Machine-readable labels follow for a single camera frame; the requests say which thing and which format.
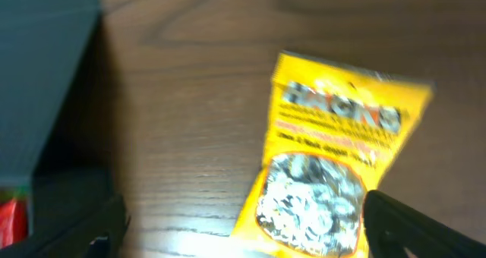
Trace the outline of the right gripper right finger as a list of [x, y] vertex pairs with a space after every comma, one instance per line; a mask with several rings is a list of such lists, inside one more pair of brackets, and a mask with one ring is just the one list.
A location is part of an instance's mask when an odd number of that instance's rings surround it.
[[374, 258], [475, 258], [485, 245], [378, 190], [367, 193], [364, 229]]

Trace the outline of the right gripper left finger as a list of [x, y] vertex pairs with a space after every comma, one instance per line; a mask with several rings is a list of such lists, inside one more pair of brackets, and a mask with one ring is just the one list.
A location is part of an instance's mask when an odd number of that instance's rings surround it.
[[118, 257], [129, 219], [122, 196], [116, 195], [85, 216], [33, 233], [1, 250], [3, 258]]

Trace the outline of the dark green open box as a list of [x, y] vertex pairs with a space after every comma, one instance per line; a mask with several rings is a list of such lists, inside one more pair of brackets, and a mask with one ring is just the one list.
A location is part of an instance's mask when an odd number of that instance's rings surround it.
[[109, 198], [108, 173], [54, 134], [99, 16], [99, 0], [1, 0], [1, 184], [29, 189], [24, 240]]

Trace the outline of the red Hacks candy bag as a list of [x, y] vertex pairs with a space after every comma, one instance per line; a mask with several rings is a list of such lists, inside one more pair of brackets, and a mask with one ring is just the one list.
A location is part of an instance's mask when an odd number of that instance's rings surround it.
[[1, 249], [27, 237], [27, 198], [25, 187], [1, 188]]

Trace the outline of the yellow Hacks candy bag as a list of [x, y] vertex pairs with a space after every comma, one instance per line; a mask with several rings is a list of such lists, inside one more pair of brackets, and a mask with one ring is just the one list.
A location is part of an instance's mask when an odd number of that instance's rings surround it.
[[433, 95], [427, 81], [280, 52], [261, 170], [233, 238], [276, 257], [368, 256], [365, 196]]

